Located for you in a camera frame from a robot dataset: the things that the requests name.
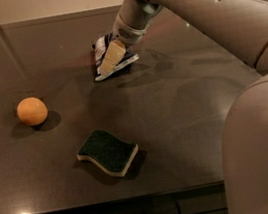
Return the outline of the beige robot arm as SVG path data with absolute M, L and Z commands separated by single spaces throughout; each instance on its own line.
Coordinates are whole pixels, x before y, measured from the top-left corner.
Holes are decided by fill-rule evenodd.
M 224 119 L 223 180 L 229 214 L 268 214 L 268 2 L 123 0 L 119 9 L 111 34 L 94 46 L 102 77 L 123 67 L 127 49 L 166 9 L 217 44 L 219 78 L 250 80 Z

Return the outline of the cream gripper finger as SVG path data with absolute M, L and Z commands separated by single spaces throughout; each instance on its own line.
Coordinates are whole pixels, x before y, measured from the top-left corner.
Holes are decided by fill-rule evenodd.
M 95 55 L 102 59 L 100 65 L 100 74 L 102 76 L 108 76 L 114 71 L 114 68 L 122 58 L 125 56 L 126 47 L 120 40 L 114 39 L 111 43 L 105 47 L 102 44 L 95 47 Z

